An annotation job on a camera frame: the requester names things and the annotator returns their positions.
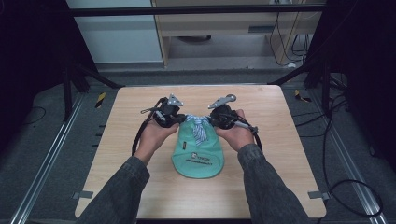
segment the gray sleeve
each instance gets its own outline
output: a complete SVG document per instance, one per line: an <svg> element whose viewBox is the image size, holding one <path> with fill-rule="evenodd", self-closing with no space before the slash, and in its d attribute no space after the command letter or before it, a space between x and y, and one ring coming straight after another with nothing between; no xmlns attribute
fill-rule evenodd
<svg viewBox="0 0 396 224"><path fill-rule="evenodd" d="M135 223L149 171L136 157L129 158L90 202L77 223Z"/></svg>
<svg viewBox="0 0 396 224"><path fill-rule="evenodd" d="M294 193L286 187L259 147L238 151L252 223L311 223Z"/></svg>

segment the white cabinet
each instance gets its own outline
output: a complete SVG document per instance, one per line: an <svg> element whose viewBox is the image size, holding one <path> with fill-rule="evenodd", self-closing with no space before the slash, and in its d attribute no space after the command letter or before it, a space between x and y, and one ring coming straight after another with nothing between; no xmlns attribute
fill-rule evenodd
<svg viewBox="0 0 396 224"><path fill-rule="evenodd" d="M67 0L70 8L151 7L149 0ZM163 63L153 16L76 17L94 62Z"/></svg>

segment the electrical cable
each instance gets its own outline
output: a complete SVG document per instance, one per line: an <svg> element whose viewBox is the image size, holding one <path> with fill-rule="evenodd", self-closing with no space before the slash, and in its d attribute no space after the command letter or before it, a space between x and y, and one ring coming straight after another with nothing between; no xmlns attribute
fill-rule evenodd
<svg viewBox="0 0 396 224"><path fill-rule="evenodd" d="M166 100L166 98L161 98L158 100L158 102L155 104L154 107L146 110L140 111L141 114L144 114L146 112L150 112L148 114L148 117L142 122L140 125L139 130L137 131L136 137L134 138L134 143L132 144L132 156L136 153L137 150L137 144L139 143L140 137L142 136L143 131L145 131L146 127L148 126L149 122L153 119L153 114L156 110L158 110L158 105L160 103L163 103Z"/></svg>
<svg viewBox="0 0 396 224"><path fill-rule="evenodd" d="M279 34L280 43L282 44L283 53L285 54L286 58L289 59L291 63L300 62L301 60L294 60L294 59L291 59L291 58L288 56L288 53L286 52L285 44L283 43L282 35L280 34L278 22L279 22L279 12L276 13L276 21L275 21L274 29L273 29L273 31L271 32L271 35L270 35L270 46L271 46L271 50L272 50L273 54L276 55L276 54L275 54L275 51L274 51L274 48L273 48L273 46L272 46L272 37L273 37L274 31L275 31L275 29L276 29L276 27L277 27L277 32L278 32L278 34ZM277 63L278 65L280 65L280 66L285 66L285 65L287 65L287 64L279 63L276 59L275 59L275 61L276 61L276 63Z"/></svg>
<svg viewBox="0 0 396 224"><path fill-rule="evenodd" d="M309 35L305 35L303 63L305 63L306 56L308 55L309 45Z"/></svg>
<svg viewBox="0 0 396 224"><path fill-rule="evenodd" d="M330 75L330 80L333 82L333 85L336 89L340 90L340 91L346 91L347 90L347 86L344 84L343 81L338 80L337 78L333 77L332 75Z"/></svg>
<svg viewBox="0 0 396 224"><path fill-rule="evenodd" d="M327 140L327 133L329 132L329 130L330 130L331 127L332 127L332 112L334 111L335 108L337 108L337 107L339 107L339 106L342 106L342 105L345 105L345 104L346 104L346 100L344 100L344 101L338 103L337 105L334 105L335 100L336 100L337 98L341 97L341 96L344 96L344 94L342 93L342 94L338 95L338 96L335 97L335 98L333 99L333 101L332 101L332 105L331 105L331 108L330 108L331 113L329 114L329 120L328 120L328 124L327 124L327 126L326 126L325 134L323 135L323 142L322 142L322 169L323 169L323 177L324 177L326 186L327 186L327 188L328 188L328 190L329 190L329 194L331 195L331 197L333 197L337 202L339 202L341 205L343 205L348 211L350 211L350 212L352 212L352 213L354 213L354 214L356 214L356 215L358 215L358 216L361 216L361 217L377 217L378 215L380 215L380 214L382 213L383 208L384 208L384 205L383 205L383 203L382 203L381 197L379 196L379 194L378 194L372 187L370 187L370 186L367 185L366 183L363 183L363 182L361 182L361 181L359 181L359 180L355 180L355 179L344 179L344 180L341 180L341 181L336 182L336 183L333 184L332 186L330 185L330 182L329 182L329 178L328 178L327 170L326 170L326 142L327 142L326 140ZM346 205L344 202L342 202L342 201L333 193L333 191L334 191L338 186L340 186L340 185L342 185L342 184L344 184L344 183L355 183L355 184L360 184L360 185L363 185L364 187L366 187L367 189L369 189L369 190L373 193L373 195L375 196L376 200L378 201L378 206L379 206L378 211L377 211L376 213L374 213L374 214L365 214L365 213L361 213L361 212L358 212L357 210L352 209L350 206L348 206L348 205Z"/></svg>
<svg viewBox="0 0 396 224"><path fill-rule="evenodd" d="M257 146L259 147L260 151L262 152L262 141L261 141L261 139L260 139L260 137L258 135L257 127L253 127L251 124L248 123L248 121L245 118L243 118L243 117L241 117L239 115L233 116L233 115L223 114L223 113L218 113L218 115L219 116L223 116L225 118L231 119L231 122L239 121L239 122L242 122L242 123L246 124L248 126L247 128L253 134L253 136L254 136L254 138L256 140Z"/></svg>
<svg viewBox="0 0 396 224"><path fill-rule="evenodd" d="M296 124L295 126L296 126L296 127L303 126L303 125L308 124L308 123L310 123L310 122L312 122L312 121L314 121L314 120L320 119L320 118L322 118L323 116L326 116L326 114L321 114L321 115L319 115L319 116L317 116L317 117L315 117L315 118L313 118L313 119L310 119L310 120L308 120L308 121L306 121L306 122L303 122L303 123L300 123L300 124Z"/></svg>
<svg viewBox="0 0 396 224"><path fill-rule="evenodd" d="M295 46L296 41L297 41L297 38L299 39L299 42L300 42L300 35L296 35L296 36L294 37L293 43L291 44L291 52L292 52L295 56L301 57L301 56L303 56L303 54L297 54L296 52L301 52L301 51L304 51L304 50L303 50L303 49L294 49L294 46Z"/></svg>
<svg viewBox="0 0 396 224"><path fill-rule="evenodd" d="M324 133L323 134L318 134L318 135L299 135L299 137L301 137L301 138L310 138L310 137L321 137L323 135L324 135Z"/></svg>
<svg viewBox="0 0 396 224"><path fill-rule="evenodd" d="M316 16L318 14L318 12L315 12L314 14L312 14L311 16L309 16L309 17L304 17L304 18L302 18L303 20L309 20L309 19L311 19L311 18L313 18L314 16Z"/></svg>
<svg viewBox="0 0 396 224"><path fill-rule="evenodd" d="M304 115L311 115L311 114L318 114L319 112L309 112L309 113L303 113L303 114L298 114L298 115L293 115L292 117L300 117Z"/></svg>
<svg viewBox="0 0 396 224"><path fill-rule="evenodd" d="M36 120L33 120L33 121L25 122L25 123L23 123L22 125L34 124L34 123L38 122L39 120L43 119L44 116L46 116L46 114L47 114L47 110L46 110L44 107L41 107L41 106L33 106L32 109L42 109L44 113L43 113L43 115L41 115L40 118L38 118L38 119L36 119Z"/></svg>

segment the tripod leg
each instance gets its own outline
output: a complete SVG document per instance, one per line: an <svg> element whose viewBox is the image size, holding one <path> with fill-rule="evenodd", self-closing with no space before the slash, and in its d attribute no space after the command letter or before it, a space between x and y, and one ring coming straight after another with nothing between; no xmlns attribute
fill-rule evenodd
<svg viewBox="0 0 396 224"><path fill-rule="evenodd" d="M67 121L72 113L72 89L70 85L69 74L67 73L67 68L62 72L62 77L64 80L64 121Z"/></svg>
<svg viewBox="0 0 396 224"><path fill-rule="evenodd" d="M267 85L277 85L280 86L283 83L291 80L294 77L297 77L298 75L300 75L301 73L304 72L308 72L311 70L312 66L317 62L317 60L308 60L305 62L305 64L301 65L300 67L294 69L293 71L291 71L290 73L288 73L287 75L281 77L278 80L275 80L273 82L268 82Z"/></svg>
<svg viewBox="0 0 396 224"><path fill-rule="evenodd" d="M79 70L79 71L85 73L86 75L88 75L88 76L90 76L90 77L95 78L96 80L98 80L98 81L104 83L105 85L107 85L108 87L111 87L111 88L113 88L113 89L119 89L119 88L124 87L123 85L119 85L119 84L117 84L117 83L114 83L114 82L108 80L108 79L105 78L105 77L100 76L99 74L97 74L97 73L91 71L90 69L84 67L84 66L81 65L81 64L76 64L76 68L77 68L77 70Z"/></svg>
<svg viewBox="0 0 396 224"><path fill-rule="evenodd" d="M329 99L330 99L330 65L326 60L323 64L322 77L322 107L327 116L329 115Z"/></svg>
<svg viewBox="0 0 396 224"><path fill-rule="evenodd" d="M69 76L79 92L88 92L90 85L84 76L80 76L74 66L69 70Z"/></svg>

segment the black pole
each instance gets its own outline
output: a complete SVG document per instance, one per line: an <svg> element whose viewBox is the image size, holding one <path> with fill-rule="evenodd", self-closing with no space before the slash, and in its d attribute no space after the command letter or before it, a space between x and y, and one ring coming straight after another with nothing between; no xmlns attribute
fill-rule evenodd
<svg viewBox="0 0 396 224"><path fill-rule="evenodd" d="M71 8L70 10L45 11L46 14L68 15L73 17L95 16L138 16L173 14L212 14L212 13L259 13L259 12L307 12L324 11L326 4L287 4L287 5L233 5L233 6L192 6L192 7L113 7L113 8Z"/></svg>
<svg viewBox="0 0 396 224"><path fill-rule="evenodd" d="M72 94L70 86L70 76L68 73L68 68L66 67L62 71L62 78L64 80L64 121L67 121L72 113Z"/></svg>

